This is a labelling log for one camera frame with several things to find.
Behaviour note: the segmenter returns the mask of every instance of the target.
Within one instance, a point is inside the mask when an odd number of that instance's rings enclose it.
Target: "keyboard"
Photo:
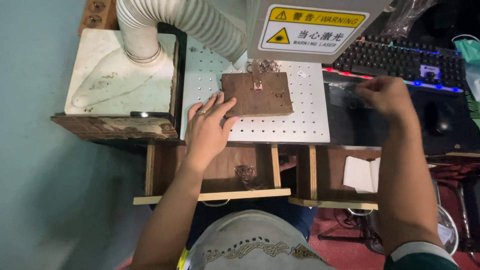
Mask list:
[[[461,93],[468,88],[461,52],[401,39],[358,37],[322,69],[326,83],[359,83],[385,75],[422,90]]]

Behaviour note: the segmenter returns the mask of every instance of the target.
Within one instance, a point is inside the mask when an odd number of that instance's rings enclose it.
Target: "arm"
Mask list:
[[[220,121],[225,113],[235,105],[232,98],[223,103],[223,92],[212,95],[201,108],[206,113],[197,113],[203,105],[197,103],[188,111],[188,124],[185,134],[187,153],[177,171],[172,184],[142,231],[133,256],[132,270],[175,269],[187,242],[197,205],[204,171],[212,159],[227,144],[233,124],[239,119],[231,117]]]
[[[385,255],[413,241],[443,247],[437,232],[438,207],[423,153],[420,122],[407,87],[401,78],[377,77],[360,84],[357,93],[390,122],[378,181]]]

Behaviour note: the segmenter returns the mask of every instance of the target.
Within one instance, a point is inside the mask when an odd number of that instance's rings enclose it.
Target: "flexible duct hose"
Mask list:
[[[204,0],[117,0],[117,16],[127,55],[153,61],[161,51],[158,22],[171,24],[235,63],[246,51],[246,36]]]

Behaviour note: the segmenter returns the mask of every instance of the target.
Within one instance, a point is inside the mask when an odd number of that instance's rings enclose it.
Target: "laser warning symbol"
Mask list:
[[[277,17],[275,17],[277,20],[286,20],[287,16],[285,15],[285,11],[282,11]]]
[[[288,35],[287,31],[285,30],[285,27],[282,28],[282,30],[278,31],[273,37],[271,37],[267,42],[269,43],[282,43],[282,44],[290,44],[290,41],[288,40]]]

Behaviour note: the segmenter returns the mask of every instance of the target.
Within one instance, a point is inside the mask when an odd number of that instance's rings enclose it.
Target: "teal wall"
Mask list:
[[[112,269],[131,255],[144,158],[81,141],[62,112],[85,0],[0,1],[0,268]]]

